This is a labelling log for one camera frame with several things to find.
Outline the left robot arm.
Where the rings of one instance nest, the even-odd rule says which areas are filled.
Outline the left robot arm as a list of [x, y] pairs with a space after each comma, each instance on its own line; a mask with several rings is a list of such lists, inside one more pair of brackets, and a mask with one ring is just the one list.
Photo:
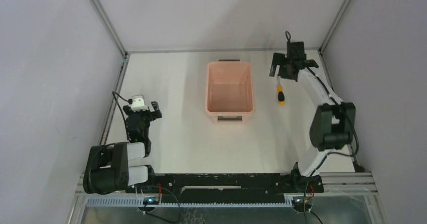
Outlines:
[[147, 181], [149, 168], [130, 167], [129, 162], [146, 158], [151, 153], [149, 128], [151, 122], [162, 118], [158, 102], [151, 104], [152, 111], [139, 99], [122, 107], [126, 141], [90, 148], [83, 177], [86, 193], [106, 195]]

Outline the yellow black screwdriver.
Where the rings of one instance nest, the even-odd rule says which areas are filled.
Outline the yellow black screwdriver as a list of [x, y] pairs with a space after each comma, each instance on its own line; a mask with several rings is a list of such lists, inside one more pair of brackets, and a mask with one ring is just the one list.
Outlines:
[[276, 77], [277, 79], [277, 100], [281, 105], [285, 104], [285, 96], [283, 93], [283, 87], [280, 83], [280, 76]]

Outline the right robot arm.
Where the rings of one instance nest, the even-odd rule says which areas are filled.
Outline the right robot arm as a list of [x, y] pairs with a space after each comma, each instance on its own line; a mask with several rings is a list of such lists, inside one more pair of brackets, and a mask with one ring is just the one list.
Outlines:
[[302, 41], [287, 42], [286, 53], [273, 54], [269, 75], [299, 83], [316, 108], [309, 128], [309, 147], [295, 163], [291, 174], [307, 179], [330, 155], [352, 157], [341, 152], [354, 137], [355, 105], [344, 102], [315, 72], [318, 64], [308, 59]]

